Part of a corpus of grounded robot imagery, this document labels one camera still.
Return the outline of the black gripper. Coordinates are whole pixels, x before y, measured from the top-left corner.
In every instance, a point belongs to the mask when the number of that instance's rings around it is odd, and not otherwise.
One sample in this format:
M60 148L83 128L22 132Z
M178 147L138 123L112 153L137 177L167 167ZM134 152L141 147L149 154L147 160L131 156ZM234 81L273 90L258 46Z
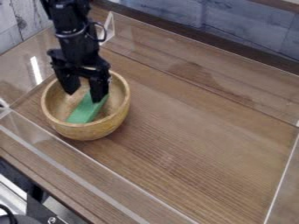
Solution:
M47 54L64 92L72 95L78 91L82 76L88 79L92 102L100 102L108 95L111 82L110 64L99 55L99 43L107 37L99 38L95 27L56 29L55 37L60 47L50 49Z

